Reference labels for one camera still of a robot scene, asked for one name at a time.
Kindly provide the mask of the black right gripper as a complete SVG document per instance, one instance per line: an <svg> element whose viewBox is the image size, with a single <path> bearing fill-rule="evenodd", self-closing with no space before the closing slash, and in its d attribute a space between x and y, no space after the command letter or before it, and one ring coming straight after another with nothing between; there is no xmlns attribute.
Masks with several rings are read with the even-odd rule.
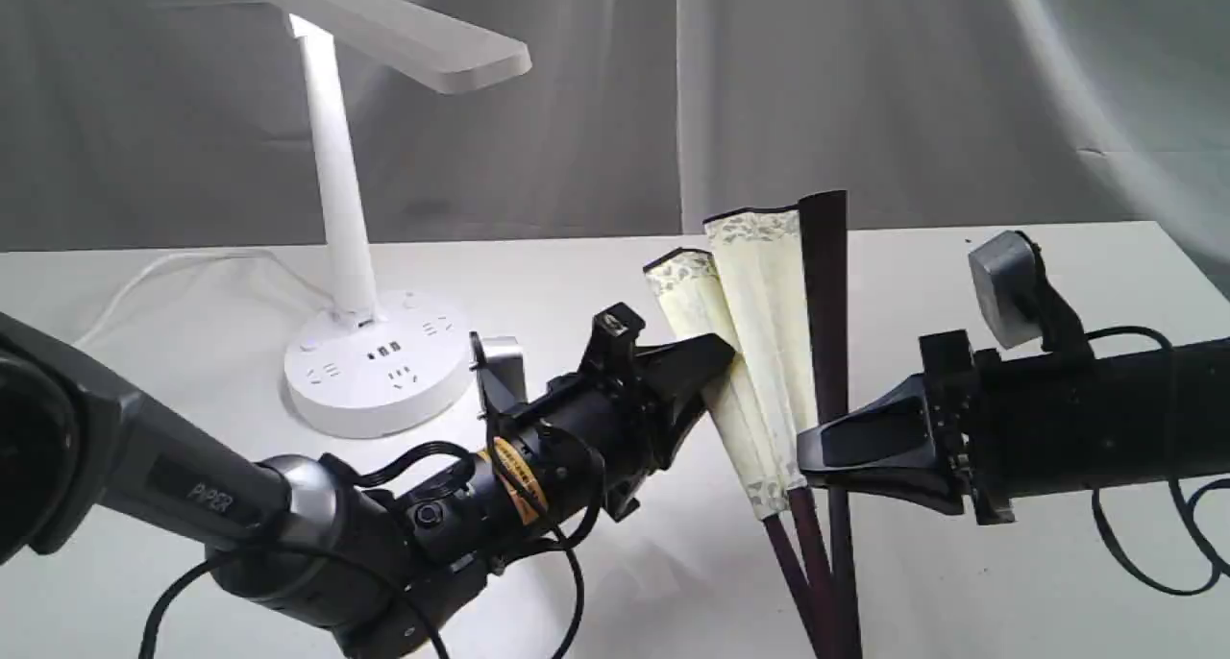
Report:
<svg viewBox="0 0 1230 659"><path fill-rule="evenodd" d="M948 516L966 513L966 498L980 526L1015 523L979 366L998 353L975 352L964 330L919 343L922 375L797 436L800 473L817 489L907 500ZM942 459L945 475L932 471Z"/></svg>

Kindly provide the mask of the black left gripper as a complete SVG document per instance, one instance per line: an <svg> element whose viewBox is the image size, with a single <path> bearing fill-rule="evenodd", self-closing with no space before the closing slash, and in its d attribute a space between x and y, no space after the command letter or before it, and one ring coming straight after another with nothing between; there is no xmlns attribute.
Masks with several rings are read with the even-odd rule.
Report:
<svg viewBox="0 0 1230 659"><path fill-rule="evenodd" d="M592 504L613 523L636 513L640 488L667 462L673 420L736 357L716 333L641 347L643 330L627 304L603 309L576 370L528 404L518 436L538 482L526 492L558 523Z"/></svg>

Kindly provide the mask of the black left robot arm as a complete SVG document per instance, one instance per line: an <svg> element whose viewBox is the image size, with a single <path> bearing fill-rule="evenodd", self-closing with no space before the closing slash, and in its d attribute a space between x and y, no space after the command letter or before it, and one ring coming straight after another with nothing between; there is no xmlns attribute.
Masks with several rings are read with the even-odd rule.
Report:
<svg viewBox="0 0 1230 659"><path fill-rule="evenodd" d="M2 317L2 559L53 554L92 507L198 542L204 561L157 598L139 654L157 650L175 598L203 575L235 598L333 636L347 658L446 655L442 628L490 575L576 554L668 470L736 352L720 334L640 347L627 305L592 321L578 369L526 400L510 360L471 339L486 425L478 451L423 443L360 475L335 454L252 462L65 341Z"/></svg>

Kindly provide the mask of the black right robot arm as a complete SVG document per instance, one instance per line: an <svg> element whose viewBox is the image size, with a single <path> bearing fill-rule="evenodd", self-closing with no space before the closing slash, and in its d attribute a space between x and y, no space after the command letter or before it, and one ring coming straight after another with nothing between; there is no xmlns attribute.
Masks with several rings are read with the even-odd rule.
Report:
<svg viewBox="0 0 1230 659"><path fill-rule="evenodd" d="M815 488L982 526L1020 498L1228 472L1226 339L1116 357L1002 360L964 330L922 336L922 371L797 439Z"/></svg>

